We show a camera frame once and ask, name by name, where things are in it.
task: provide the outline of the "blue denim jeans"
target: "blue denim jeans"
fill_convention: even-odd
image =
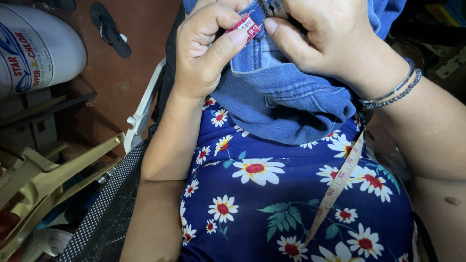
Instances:
[[[183,0],[188,13],[195,3]],[[368,2],[371,25],[380,37],[388,33],[404,0],[393,3],[398,4],[396,12],[386,0]],[[255,1],[239,14],[246,12],[262,27],[264,15]],[[230,67],[211,96],[239,127],[260,138],[288,145],[309,143],[338,129],[356,112],[352,95],[341,83],[300,72],[265,30],[230,61]]]

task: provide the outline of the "tiled floor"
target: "tiled floor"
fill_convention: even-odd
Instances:
[[[165,41],[181,0],[102,0],[120,33],[128,37],[132,54],[121,58],[104,42],[90,20],[89,8],[95,0],[78,0],[73,13],[49,12],[68,22],[81,36],[88,62],[81,76],[54,86],[52,93],[67,98],[91,92],[98,95],[92,106],[84,104],[55,115],[59,138],[89,146],[97,145],[131,126],[126,119],[136,111],[155,67],[165,57]],[[40,2],[0,0],[44,10]],[[124,156],[123,145],[114,150]]]

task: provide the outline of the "blue floral dress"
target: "blue floral dress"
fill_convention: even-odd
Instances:
[[[319,141],[283,145],[242,130],[208,97],[180,201],[179,260],[413,261],[408,196],[391,173],[368,159],[365,148],[345,190],[303,247],[362,123],[357,113]]]

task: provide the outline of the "black mesh fabric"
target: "black mesh fabric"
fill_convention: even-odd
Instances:
[[[59,262],[115,262],[130,225],[146,139],[131,150],[81,222]]]

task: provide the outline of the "white plastic container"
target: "white plastic container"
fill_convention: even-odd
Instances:
[[[69,81],[86,59],[66,22],[32,7],[0,4],[0,98]]]

